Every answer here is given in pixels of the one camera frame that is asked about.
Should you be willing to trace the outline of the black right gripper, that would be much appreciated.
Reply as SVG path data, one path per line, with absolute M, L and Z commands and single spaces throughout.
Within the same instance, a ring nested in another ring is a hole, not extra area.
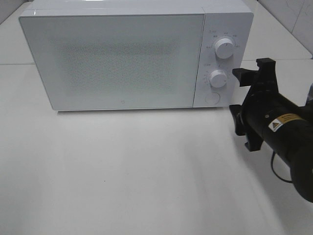
M 260 58 L 256 64 L 258 70 L 232 70 L 239 86 L 250 86 L 253 92 L 242 105 L 229 106 L 235 134 L 246 136 L 249 151 L 259 151 L 265 142 L 281 157 L 305 157 L 306 107 L 278 93 L 276 61 Z

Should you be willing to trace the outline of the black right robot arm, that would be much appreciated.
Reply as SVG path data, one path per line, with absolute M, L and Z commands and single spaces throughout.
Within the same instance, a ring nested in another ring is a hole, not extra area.
M 313 200 L 313 99 L 297 106 L 279 93 L 276 62 L 256 60 L 258 70 L 237 68 L 232 74 L 241 87 L 249 90 L 241 105 L 230 105 L 238 136 L 245 136 L 246 148 L 259 151 L 262 143 L 273 150 L 290 168 L 296 191 L 307 201 Z

